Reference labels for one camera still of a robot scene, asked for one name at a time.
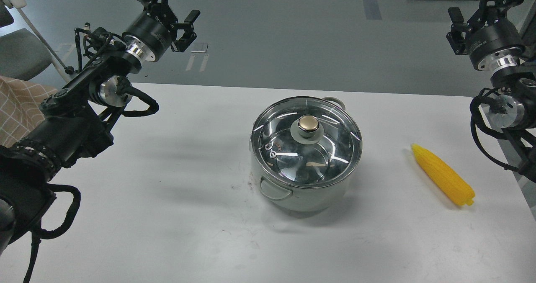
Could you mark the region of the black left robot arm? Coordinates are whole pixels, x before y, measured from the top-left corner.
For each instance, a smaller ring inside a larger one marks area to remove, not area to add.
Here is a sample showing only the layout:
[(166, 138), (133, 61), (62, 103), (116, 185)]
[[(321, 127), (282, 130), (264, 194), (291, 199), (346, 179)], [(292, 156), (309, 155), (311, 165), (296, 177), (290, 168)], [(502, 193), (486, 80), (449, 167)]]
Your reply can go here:
[(43, 239), (63, 235), (74, 222), (82, 195), (71, 185), (52, 184), (62, 169), (96, 157), (113, 145), (119, 117), (144, 117), (159, 104), (132, 86), (144, 62), (157, 62), (171, 49), (185, 52), (195, 41), (192, 10), (180, 22), (168, 0), (136, 0), (143, 10), (117, 35), (105, 28), (75, 28), (78, 69), (72, 79), (39, 105), (44, 121), (10, 147), (1, 147), (1, 250), (26, 233), (32, 237), (24, 282), (29, 283)]

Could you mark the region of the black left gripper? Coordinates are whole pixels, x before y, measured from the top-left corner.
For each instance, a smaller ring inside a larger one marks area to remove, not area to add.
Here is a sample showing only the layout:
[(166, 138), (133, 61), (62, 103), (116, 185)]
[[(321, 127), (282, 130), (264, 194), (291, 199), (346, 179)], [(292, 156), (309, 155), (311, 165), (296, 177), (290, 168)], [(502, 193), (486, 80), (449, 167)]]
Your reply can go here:
[(171, 48), (173, 52), (185, 52), (197, 35), (193, 26), (200, 10), (192, 10), (180, 22), (168, 0), (136, 0), (142, 13), (123, 33), (126, 52), (139, 62), (157, 62)]

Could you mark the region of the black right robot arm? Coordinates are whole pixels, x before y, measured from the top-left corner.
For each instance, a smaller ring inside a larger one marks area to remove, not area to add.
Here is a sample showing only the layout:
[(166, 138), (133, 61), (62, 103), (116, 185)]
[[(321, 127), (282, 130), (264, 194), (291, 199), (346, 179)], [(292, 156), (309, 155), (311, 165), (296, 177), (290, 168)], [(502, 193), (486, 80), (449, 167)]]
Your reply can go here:
[[(456, 55), (467, 55), (474, 69), (490, 71), (492, 88), (482, 89), (470, 103), (471, 133), (477, 147), (493, 163), (531, 181), (536, 176), (535, 58), (524, 58), (527, 46), (507, 11), (524, 0), (480, 0), (465, 21), (458, 7), (450, 7), (451, 29), (446, 39)], [(520, 157), (510, 165), (492, 157), (477, 131), (508, 141)]]

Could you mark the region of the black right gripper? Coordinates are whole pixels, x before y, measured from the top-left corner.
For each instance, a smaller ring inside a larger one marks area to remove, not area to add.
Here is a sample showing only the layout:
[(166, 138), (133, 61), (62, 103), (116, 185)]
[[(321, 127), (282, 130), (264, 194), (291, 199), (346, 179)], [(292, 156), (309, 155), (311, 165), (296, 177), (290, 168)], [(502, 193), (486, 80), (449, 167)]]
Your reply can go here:
[(480, 0), (477, 11), (464, 20), (459, 7), (449, 7), (451, 29), (446, 38), (455, 55), (467, 55), (474, 69), (498, 71), (518, 66), (525, 45), (507, 11), (524, 0)]

